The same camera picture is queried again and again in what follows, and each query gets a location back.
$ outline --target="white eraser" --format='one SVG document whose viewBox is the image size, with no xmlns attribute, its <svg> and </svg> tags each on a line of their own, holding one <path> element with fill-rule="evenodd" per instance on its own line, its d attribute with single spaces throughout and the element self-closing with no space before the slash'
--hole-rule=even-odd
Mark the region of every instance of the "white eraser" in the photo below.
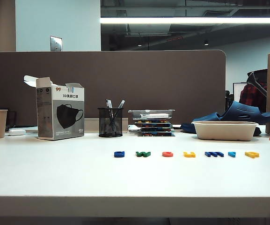
<svg viewBox="0 0 270 225">
<path fill-rule="evenodd" d="M 9 135 L 14 136 L 14 135 L 25 135 L 26 131 L 23 129 L 13 129 L 9 130 Z"/>
</svg>

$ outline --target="blue slipper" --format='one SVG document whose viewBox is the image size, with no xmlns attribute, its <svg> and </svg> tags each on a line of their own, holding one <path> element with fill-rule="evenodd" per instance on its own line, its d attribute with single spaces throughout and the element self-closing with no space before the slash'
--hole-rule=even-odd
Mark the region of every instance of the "blue slipper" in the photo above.
<svg viewBox="0 0 270 225">
<path fill-rule="evenodd" d="M 258 124 L 266 124 L 270 121 L 270 112 L 261 113 L 258 107 L 244 105 L 233 101 L 229 108 L 221 116 L 214 112 L 210 115 L 194 119 L 193 121 L 247 121 Z M 194 124 L 183 123 L 181 125 L 187 133 L 196 134 Z"/>
</svg>

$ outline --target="box flap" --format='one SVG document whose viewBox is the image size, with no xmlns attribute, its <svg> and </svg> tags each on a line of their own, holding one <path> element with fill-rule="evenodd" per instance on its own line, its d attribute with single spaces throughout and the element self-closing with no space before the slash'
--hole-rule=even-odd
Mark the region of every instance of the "box flap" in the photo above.
<svg viewBox="0 0 270 225">
<path fill-rule="evenodd" d="M 65 85 L 66 85 L 66 87 L 68 87 L 68 88 L 72 88 L 72 87 L 74 87 L 74 88 L 84 88 L 84 87 L 82 87 L 82 85 L 80 85 L 79 83 L 66 83 Z"/>
<path fill-rule="evenodd" d="M 49 77 L 42 77 L 36 79 L 36 88 L 51 87 L 52 82 Z"/>
</svg>

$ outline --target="fluorescent light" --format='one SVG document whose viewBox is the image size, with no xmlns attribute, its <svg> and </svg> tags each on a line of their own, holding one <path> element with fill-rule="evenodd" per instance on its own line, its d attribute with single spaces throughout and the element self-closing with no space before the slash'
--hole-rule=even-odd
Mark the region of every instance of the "fluorescent light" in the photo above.
<svg viewBox="0 0 270 225">
<path fill-rule="evenodd" d="M 101 18 L 104 24 L 221 24 L 221 23 L 242 23 L 242 24 L 268 24 L 270 17 L 137 17 L 137 18 Z"/>
</svg>

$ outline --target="pencil holder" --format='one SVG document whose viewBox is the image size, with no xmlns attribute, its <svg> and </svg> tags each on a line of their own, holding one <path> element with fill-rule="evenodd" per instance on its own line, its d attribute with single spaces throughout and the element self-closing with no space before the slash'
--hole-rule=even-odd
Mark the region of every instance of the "pencil holder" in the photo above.
<svg viewBox="0 0 270 225">
<path fill-rule="evenodd" d="M 99 136 L 122 136 L 122 110 L 123 108 L 98 108 L 99 110 Z"/>
</svg>

